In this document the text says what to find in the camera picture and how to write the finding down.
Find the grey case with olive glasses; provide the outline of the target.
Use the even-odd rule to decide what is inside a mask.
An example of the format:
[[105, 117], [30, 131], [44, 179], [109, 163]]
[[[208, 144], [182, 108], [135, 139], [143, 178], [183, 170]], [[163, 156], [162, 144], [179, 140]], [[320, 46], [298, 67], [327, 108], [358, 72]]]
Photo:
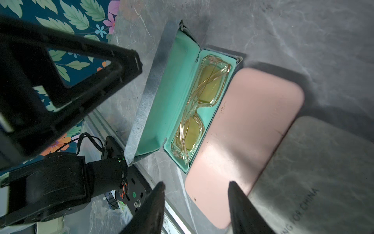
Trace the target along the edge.
[[182, 22], [162, 33], [124, 157], [134, 163], [160, 149], [187, 173], [242, 57], [201, 48]]

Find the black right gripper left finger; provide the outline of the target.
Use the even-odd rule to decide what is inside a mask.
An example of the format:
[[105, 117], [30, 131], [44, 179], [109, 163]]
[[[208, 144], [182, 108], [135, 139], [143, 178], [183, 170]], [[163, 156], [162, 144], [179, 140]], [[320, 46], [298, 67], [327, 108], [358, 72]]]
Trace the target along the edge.
[[120, 234], [160, 234], [165, 209], [165, 184], [158, 182], [140, 210]]

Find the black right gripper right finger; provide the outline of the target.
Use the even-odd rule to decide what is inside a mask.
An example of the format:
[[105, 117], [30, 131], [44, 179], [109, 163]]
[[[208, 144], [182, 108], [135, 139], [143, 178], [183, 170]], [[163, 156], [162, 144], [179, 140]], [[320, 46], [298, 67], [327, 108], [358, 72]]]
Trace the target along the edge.
[[229, 183], [228, 200], [234, 234], [275, 234], [235, 181]]

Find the grey case with black sunglasses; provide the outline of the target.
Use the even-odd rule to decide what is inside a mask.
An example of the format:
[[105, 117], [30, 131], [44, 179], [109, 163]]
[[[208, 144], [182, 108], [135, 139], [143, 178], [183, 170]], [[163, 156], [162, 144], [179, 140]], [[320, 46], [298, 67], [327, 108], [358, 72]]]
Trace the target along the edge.
[[248, 198], [278, 234], [371, 234], [374, 145], [319, 119], [298, 118]]

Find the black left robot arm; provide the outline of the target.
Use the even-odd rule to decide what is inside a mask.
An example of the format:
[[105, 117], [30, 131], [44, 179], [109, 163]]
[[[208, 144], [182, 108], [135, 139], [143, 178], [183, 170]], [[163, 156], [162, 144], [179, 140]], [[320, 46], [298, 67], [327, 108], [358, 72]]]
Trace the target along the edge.
[[[78, 84], [64, 84], [49, 50], [109, 60]], [[1, 17], [1, 169], [42, 153], [102, 102], [142, 73], [139, 54], [19, 19]], [[86, 163], [58, 148], [43, 160], [11, 171], [1, 227], [46, 222], [77, 212], [116, 189], [125, 160]]]

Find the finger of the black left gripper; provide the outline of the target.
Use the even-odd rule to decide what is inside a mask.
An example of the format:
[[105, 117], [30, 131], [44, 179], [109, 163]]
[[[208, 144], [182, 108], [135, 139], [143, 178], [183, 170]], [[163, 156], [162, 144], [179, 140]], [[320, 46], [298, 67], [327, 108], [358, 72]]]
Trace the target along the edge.
[[1, 150], [44, 151], [141, 73], [133, 50], [1, 17]]

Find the pink case with brown sunglasses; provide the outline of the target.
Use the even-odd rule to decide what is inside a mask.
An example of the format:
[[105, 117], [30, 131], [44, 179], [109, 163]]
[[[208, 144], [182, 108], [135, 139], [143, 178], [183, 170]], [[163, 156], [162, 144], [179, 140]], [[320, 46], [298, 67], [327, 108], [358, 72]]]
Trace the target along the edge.
[[299, 85], [272, 74], [244, 68], [232, 78], [185, 182], [215, 227], [231, 222], [229, 183], [249, 194], [303, 103]]

